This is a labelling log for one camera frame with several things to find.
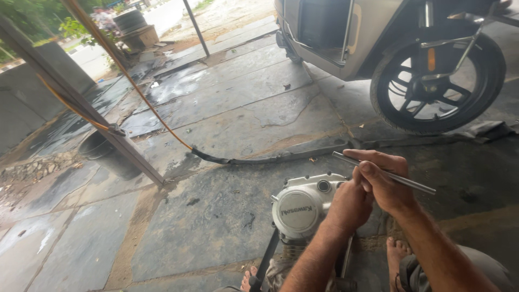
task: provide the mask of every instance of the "hand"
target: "hand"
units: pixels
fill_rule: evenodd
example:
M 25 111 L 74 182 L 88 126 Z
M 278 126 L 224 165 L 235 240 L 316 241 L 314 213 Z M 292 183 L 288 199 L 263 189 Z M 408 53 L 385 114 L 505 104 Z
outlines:
M 344 182 L 335 192 L 323 223 L 337 229 L 342 235 L 349 236 L 366 223 L 373 210 L 372 205 L 372 194 L 366 193 L 360 185 Z
M 346 149 L 343 154 L 361 160 L 353 170 L 353 181 L 368 193 L 373 193 L 380 208 L 395 216 L 405 214 L 418 206 L 411 188 L 397 183 L 380 168 L 407 178 L 405 158 L 375 150 Z

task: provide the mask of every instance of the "orange reflector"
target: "orange reflector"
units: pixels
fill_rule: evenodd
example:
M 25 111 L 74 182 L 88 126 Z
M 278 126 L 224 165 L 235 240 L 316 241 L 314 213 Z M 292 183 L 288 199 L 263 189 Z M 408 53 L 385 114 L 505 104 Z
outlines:
M 436 69 L 436 60 L 434 59 L 434 48 L 430 48 L 427 51 L 427 57 L 428 57 L 427 65 L 429 67 L 429 71 L 434 71 L 434 69 Z

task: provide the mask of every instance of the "kawasaki logo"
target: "kawasaki logo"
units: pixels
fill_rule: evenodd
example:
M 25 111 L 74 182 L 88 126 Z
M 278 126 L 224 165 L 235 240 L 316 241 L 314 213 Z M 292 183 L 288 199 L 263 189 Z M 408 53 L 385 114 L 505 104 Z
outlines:
M 281 211 L 281 215 L 286 215 L 289 213 L 294 213 L 294 212 L 299 212 L 299 211 L 312 211 L 312 206 L 283 210 L 283 211 Z

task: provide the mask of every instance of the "toe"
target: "toe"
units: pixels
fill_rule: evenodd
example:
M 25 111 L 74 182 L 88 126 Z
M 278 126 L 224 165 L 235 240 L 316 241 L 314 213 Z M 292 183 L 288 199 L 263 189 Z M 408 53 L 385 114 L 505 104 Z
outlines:
M 395 245 L 394 245 L 394 238 L 388 237 L 388 239 L 386 240 L 386 245 L 388 247 L 395 247 Z

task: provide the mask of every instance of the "concrete wall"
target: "concrete wall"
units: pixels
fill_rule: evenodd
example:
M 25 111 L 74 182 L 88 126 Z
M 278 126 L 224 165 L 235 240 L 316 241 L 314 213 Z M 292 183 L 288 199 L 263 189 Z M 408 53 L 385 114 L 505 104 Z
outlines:
M 95 85 L 58 44 L 48 43 L 37 49 L 80 93 L 85 93 Z M 18 145 L 63 108 L 64 105 L 45 87 L 28 64 L 1 73 L 0 155 Z

